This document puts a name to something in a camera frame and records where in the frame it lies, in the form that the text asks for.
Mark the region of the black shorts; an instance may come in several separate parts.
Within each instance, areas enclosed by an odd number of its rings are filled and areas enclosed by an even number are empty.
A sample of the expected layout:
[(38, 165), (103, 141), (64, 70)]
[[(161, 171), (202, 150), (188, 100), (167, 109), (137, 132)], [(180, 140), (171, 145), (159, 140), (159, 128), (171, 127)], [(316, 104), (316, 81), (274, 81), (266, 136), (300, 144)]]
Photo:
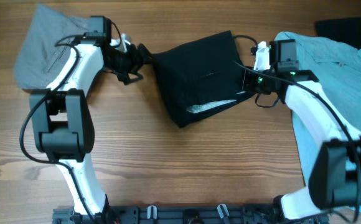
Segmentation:
[(169, 117), (183, 128), (253, 96), (232, 33), (228, 30), (151, 55)]

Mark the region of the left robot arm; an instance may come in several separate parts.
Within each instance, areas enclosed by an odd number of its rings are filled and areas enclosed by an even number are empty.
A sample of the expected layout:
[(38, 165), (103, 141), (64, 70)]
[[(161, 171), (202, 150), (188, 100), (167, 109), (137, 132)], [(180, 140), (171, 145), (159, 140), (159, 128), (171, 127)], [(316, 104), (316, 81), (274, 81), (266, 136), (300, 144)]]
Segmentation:
[(53, 223), (118, 223), (96, 177), (91, 159), (95, 129), (87, 105), (87, 94), (96, 75), (108, 68), (121, 82), (142, 79), (140, 53), (126, 34), (112, 39), (103, 34), (73, 35), (72, 41), (57, 42), (70, 50), (59, 75), (45, 89), (29, 98), (30, 112), (19, 136), (24, 141), (32, 124), (35, 146), (46, 155), (38, 163), (55, 165), (73, 198), (73, 207), (54, 210)]

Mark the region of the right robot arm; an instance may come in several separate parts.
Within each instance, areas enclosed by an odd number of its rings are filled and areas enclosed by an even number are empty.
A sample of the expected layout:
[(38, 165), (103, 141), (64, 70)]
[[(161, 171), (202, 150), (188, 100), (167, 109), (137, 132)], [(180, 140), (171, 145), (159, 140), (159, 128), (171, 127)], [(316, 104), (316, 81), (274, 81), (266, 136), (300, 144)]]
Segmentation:
[(247, 89), (276, 93), (299, 116), (318, 148), (307, 186), (279, 198), (282, 218), (299, 221), (354, 207), (356, 221), (361, 208), (361, 131), (338, 112), (310, 70), (247, 68), (246, 73)]

